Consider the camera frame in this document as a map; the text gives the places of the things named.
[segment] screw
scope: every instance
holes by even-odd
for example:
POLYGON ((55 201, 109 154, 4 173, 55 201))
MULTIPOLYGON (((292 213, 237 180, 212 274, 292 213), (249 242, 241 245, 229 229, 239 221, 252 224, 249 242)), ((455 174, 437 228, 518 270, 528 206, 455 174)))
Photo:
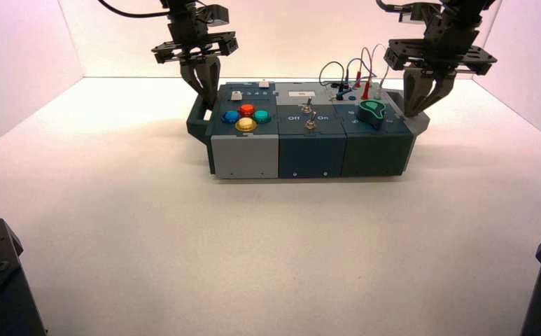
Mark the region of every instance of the screw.
POLYGON ((9 267, 10 267, 10 262, 6 260, 3 260, 0 262, 0 272, 4 272, 8 270, 9 267))

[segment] small white button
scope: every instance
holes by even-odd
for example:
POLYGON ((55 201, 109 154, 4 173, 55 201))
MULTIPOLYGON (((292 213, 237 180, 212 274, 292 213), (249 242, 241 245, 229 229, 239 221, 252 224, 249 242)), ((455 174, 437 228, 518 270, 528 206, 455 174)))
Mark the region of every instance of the small white button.
POLYGON ((232 101, 242 100, 243 98, 244 98, 244 96, 241 94, 241 91, 233 91, 233 92, 231 92, 231 100, 232 101))

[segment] robotic arm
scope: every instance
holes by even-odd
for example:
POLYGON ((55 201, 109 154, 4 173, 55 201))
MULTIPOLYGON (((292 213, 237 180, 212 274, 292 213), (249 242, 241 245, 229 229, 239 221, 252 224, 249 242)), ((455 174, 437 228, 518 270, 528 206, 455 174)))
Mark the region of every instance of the robotic arm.
POLYGON ((179 61, 182 78, 212 109, 220 74, 219 55, 227 56, 237 48, 235 32, 208 34, 209 26, 229 23, 229 11, 219 5, 196 7, 190 0, 160 0, 169 9, 168 24, 173 41, 153 48, 158 63, 179 61))
MULTIPOLYGON (((219 5, 194 0, 160 0, 168 12, 129 14, 104 0, 110 11, 131 18, 167 16, 173 41, 153 48, 159 63, 179 61, 183 79, 202 97, 205 107, 216 102, 220 61, 237 48, 235 32, 209 34, 209 26, 229 23, 229 11, 219 5)), ((405 5, 377 5, 389 13, 399 13, 400 22, 424 23, 423 39, 390 40, 385 60, 394 70, 405 70, 404 114, 414 117, 447 96, 457 73, 485 75, 497 60, 482 48, 473 46, 482 22, 480 13, 495 0, 440 0, 442 4, 416 2, 405 5)))
POLYGON ((424 22, 427 26, 423 39, 390 40, 384 57, 392 69, 405 70, 406 116, 414 117, 447 96, 457 73, 485 75, 497 62, 472 45, 482 22, 480 13, 495 0, 440 0, 442 5, 417 2, 402 6, 376 1, 386 12, 399 13, 400 22, 424 22))

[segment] gray panel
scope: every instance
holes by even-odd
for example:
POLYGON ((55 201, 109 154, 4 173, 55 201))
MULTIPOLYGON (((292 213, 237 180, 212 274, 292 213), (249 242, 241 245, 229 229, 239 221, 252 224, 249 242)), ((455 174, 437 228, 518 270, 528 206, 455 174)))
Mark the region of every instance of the gray panel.
POLYGON ((220 179, 275 179, 279 177, 279 136, 211 137, 216 176, 220 179))
POLYGON ((278 92, 276 105, 302 105, 307 102, 308 97, 290 97, 289 92, 313 91, 313 105, 332 105, 330 98, 333 89, 330 86, 323 87, 320 83, 277 83, 275 87, 278 92))
MULTIPOLYGON (((313 105, 342 105, 342 104, 355 104, 359 105, 361 101, 361 96, 363 95, 363 90, 365 88, 365 82, 362 83, 361 88, 355 89, 350 93, 344 95, 344 100, 336 100, 336 94, 338 89, 333 89, 330 86, 323 87, 320 83, 276 83, 276 105, 302 105, 307 102, 308 97, 290 97, 289 92, 300 92, 300 91, 313 91, 315 92, 315 97, 313 98, 313 105), (349 100, 350 96, 354 96, 356 100, 349 100)), ((374 95, 375 91, 379 88, 378 82, 373 82, 371 87, 371 96, 374 95)))

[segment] red button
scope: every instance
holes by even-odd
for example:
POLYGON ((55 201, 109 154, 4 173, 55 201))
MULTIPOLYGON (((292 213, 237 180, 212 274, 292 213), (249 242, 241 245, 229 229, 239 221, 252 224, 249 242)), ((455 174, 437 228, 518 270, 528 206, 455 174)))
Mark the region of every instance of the red button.
POLYGON ((239 114, 242 117, 251 117, 255 112, 255 107, 252 104, 244 104, 239 108, 239 114))

